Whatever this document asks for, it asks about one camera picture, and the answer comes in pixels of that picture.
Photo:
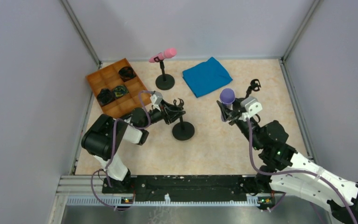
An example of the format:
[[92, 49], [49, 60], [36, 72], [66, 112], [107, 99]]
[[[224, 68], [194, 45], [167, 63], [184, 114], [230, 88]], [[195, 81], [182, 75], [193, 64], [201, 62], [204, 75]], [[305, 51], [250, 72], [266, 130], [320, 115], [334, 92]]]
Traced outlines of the purple microphone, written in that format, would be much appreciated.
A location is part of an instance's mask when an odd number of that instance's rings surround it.
[[231, 107], [233, 102], [235, 101], [235, 92], [231, 88], [225, 88], [220, 93], [220, 102], [227, 106]]

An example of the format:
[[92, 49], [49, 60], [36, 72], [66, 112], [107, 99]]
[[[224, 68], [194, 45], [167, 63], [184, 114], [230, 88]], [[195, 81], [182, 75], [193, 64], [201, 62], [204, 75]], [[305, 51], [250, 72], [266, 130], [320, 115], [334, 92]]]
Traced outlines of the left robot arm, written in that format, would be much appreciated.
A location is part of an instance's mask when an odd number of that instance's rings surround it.
[[184, 100], [180, 98], [172, 104], [161, 100], [148, 111], [136, 107], [121, 119], [102, 114], [83, 136], [81, 146], [100, 162], [110, 187], [125, 186], [131, 172], [117, 154], [121, 142], [141, 146], [148, 138], [148, 126], [159, 121], [169, 125], [184, 114]]

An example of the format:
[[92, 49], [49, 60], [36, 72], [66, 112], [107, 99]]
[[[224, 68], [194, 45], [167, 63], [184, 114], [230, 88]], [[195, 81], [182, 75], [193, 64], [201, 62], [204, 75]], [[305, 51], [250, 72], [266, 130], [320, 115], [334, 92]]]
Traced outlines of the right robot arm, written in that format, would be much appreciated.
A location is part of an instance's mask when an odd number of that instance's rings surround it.
[[358, 182], [333, 174], [286, 143], [288, 134], [276, 120], [259, 126], [257, 99], [229, 108], [217, 101], [224, 122], [236, 125], [248, 140], [252, 168], [263, 185], [288, 193], [328, 211], [344, 224], [358, 224]]

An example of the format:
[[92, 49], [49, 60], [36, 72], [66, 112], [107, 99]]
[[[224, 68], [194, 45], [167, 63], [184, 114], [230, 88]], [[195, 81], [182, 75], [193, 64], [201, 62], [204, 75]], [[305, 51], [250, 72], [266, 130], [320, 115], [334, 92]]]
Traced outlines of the pink microphone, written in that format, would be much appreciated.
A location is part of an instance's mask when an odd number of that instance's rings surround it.
[[177, 50], [175, 48], [168, 48], [158, 54], [156, 54], [155, 56], [152, 56], [149, 59], [150, 63], [159, 63], [160, 61], [163, 61], [165, 59], [170, 59], [175, 57], [177, 54]]

